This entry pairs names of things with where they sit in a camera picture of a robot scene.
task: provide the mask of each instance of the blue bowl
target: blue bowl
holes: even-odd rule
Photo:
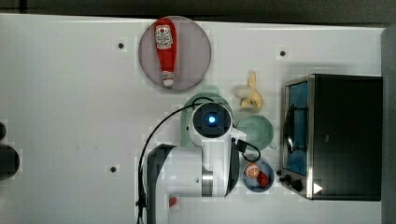
[[[269,188],[271,188],[271,186],[274,183],[275,175],[274,175],[273,169],[271,168],[270,165],[268,165],[268,163],[266,163],[262,160],[256,161],[256,163],[259,165],[260,171],[262,171],[263,173],[265,173],[268,176],[269,183],[265,188],[260,186],[259,181],[257,181],[257,178],[249,178],[245,175],[245,170],[246,170],[247,166],[249,165],[249,163],[244,167],[244,169],[241,170],[241,176],[242,176],[245,186],[249,190],[256,192],[256,193],[262,193],[262,192],[265,192],[266,190],[268,190]]]

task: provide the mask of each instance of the oven window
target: oven window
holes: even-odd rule
[[[302,82],[290,86],[289,107],[304,108],[308,106],[308,83]],[[288,152],[287,169],[306,176],[307,147],[307,111],[294,110],[293,152]]]

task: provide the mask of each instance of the small bowl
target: small bowl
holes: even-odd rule
[[[274,129],[271,122],[261,115],[249,115],[238,123],[237,129],[247,135],[247,142],[263,150],[272,144]]]
[[[245,186],[249,190],[251,190],[255,193],[263,193],[266,190],[268,190],[269,188],[271,188],[271,186],[274,183],[275,175],[274,175],[273,169],[271,168],[270,165],[268,165],[268,163],[266,163],[262,160],[256,161],[256,163],[259,165],[260,171],[265,173],[268,176],[269,182],[265,188],[260,186],[259,181],[257,181],[257,178],[249,178],[245,175],[245,170],[246,170],[247,166],[249,165],[249,163],[244,167],[244,169],[241,170],[241,176],[242,176]]]

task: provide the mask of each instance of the blue light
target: blue light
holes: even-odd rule
[[[209,123],[213,123],[215,121],[216,121],[215,117],[209,117]]]

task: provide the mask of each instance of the toaster oven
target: toaster oven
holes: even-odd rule
[[[382,77],[310,75],[282,101],[282,186],[312,200],[380,201]]]

